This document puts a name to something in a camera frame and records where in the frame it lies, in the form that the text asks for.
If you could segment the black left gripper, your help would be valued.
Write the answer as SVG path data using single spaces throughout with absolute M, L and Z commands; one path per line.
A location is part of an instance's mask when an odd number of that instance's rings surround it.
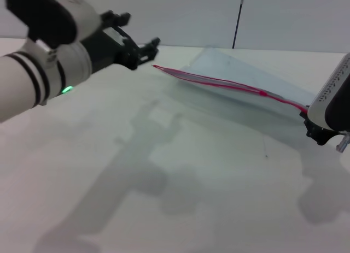
M 130 13 L 115 14 L 111 10 L 106 11 L 101 14 L 102 27 L 110 28 L 97 31 L 81 42 L 90 58 L 93 73 L 113 64 L 135 70 L 140 64 L 155 59 L 161 42 L 159 37 L 139 48 L 121 28 L 111 28 L 127 26 L 130 18 Z

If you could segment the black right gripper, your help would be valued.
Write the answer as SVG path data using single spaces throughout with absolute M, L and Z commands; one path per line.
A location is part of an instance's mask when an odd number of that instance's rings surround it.
M 306 136 L 313 139 L 318 145 L 325 145 L 331 138 L 334 136 L 338 136 L 340 133 L 322 128 L 315 123 L 311 122 L 308 118 L 308 108 L 310 106 L 307 105 L 300 109 L 300 116 L 304 119 L 304 125 L 306 127 Z

